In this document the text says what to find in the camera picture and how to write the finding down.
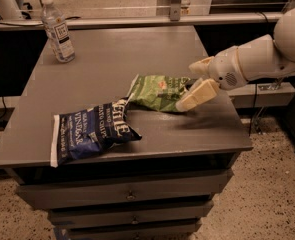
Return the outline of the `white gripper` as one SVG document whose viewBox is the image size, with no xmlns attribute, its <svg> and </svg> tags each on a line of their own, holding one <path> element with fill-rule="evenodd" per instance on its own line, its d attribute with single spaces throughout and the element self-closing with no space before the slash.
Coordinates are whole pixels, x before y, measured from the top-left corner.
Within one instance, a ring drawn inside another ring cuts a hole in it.
<svg viewBox="0 0 295 240">
<path fill-rule="evenodd" d="M 240 68 L 237 46 L 223 50 L 214 57 L 196 61 L 189 65 L 189 69 L 192 73 L 210 76 L 214 80 L 198 79 L 176 102 L 175 106 L 179 112 L 192 110 L 215 98 L 219 92 L 219 85 L 221 89 L 233 90 L 247 84 Z"/>
</svg>

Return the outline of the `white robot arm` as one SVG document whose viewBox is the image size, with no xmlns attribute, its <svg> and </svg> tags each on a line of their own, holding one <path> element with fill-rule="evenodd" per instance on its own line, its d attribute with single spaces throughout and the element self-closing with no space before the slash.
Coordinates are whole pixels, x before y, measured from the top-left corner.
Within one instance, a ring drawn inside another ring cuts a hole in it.
<svg viewBox="0 0 295 240">
<path fill-rule="evenodd" d="M 277 21 L 267 34 L 189 65 L 201 78 L 176 103 L 185 112 L 215 98 L 220 90 L 233 90 L 262 78 L 295 76 L 295 8 Z"/>
</svg>

